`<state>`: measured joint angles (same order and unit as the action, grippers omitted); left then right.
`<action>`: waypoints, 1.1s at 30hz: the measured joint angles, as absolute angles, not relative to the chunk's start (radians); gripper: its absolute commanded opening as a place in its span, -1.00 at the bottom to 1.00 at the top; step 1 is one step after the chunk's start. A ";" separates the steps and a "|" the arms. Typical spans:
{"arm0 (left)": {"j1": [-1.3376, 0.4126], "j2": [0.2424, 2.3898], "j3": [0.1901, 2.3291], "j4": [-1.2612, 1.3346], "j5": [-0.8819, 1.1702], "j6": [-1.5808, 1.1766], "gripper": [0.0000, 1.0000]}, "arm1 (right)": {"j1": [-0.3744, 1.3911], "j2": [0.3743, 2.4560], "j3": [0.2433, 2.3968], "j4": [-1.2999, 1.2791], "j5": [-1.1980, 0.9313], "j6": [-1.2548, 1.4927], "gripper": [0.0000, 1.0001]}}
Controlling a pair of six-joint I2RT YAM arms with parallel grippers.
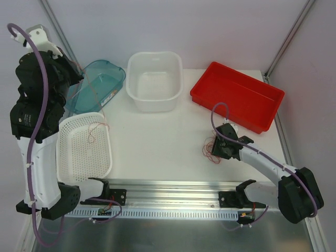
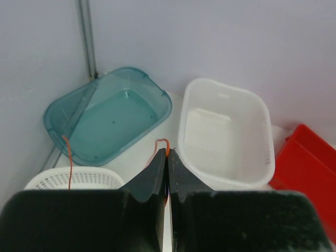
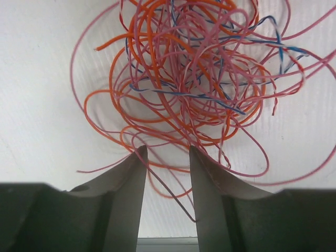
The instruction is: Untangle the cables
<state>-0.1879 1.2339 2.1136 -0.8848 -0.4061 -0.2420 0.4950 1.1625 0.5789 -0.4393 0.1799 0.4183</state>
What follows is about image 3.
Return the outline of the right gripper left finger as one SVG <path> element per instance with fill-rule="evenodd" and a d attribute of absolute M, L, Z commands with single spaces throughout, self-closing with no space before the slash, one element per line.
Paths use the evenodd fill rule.
<path fill-rule="evenodd" d="M 114 168 L 69 192 L 100 200 L 90 251 L 136 250 L 147 162 L 143 145 Z"/>

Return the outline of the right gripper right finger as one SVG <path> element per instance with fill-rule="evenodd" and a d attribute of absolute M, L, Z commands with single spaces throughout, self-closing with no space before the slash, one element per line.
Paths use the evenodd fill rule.
<path fill-rule="evenodd" d="M 190 147 L 200 251 L 280 251 L 281 200 Z"/>

